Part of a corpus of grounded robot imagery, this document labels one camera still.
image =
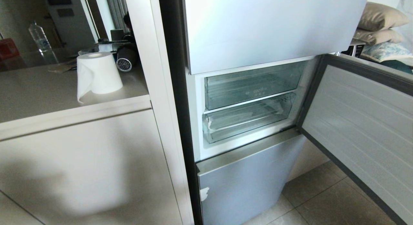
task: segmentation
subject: fridge-freezer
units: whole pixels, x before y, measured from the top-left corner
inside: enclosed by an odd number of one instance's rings
[[[413,77],[327,54],[347,50],[365,3],[160,0],[195,221],[273,206],[306,137],[412,223]]]

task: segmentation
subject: beige pillow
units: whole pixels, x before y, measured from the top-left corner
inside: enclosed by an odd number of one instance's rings
[[[380,31],[405,25],[408,17],[399,10],[379,3],[367,2],[358,27],[369,31]]]
[[[391,29],[371,32],[358,28],[353,38],[364,41],[368,45],[380,44],[386,41],[391,43],[400,43],[403,41],[403,37]]]

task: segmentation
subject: open freezer door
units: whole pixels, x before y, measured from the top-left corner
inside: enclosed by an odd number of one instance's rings
[[[413,75],[325,55],[298,127],[397,224],[413,224]]]

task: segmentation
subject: paper towel roll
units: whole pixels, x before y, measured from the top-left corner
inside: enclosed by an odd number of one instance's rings
[[[94,52],[77,57],[77,98],[90,90],[95,94],[107,94],[123,87],[112,53]]]

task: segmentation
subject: plastic water bottle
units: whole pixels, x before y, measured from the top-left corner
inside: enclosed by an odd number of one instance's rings
[[[33,21],[28,28],[31,36],[33,37],[34,42],[36,42],[39,52],[46,52],[52,50],[49,40],[47,40],[46,34],[43,31],[43,28],[36,24],[36,21]]]

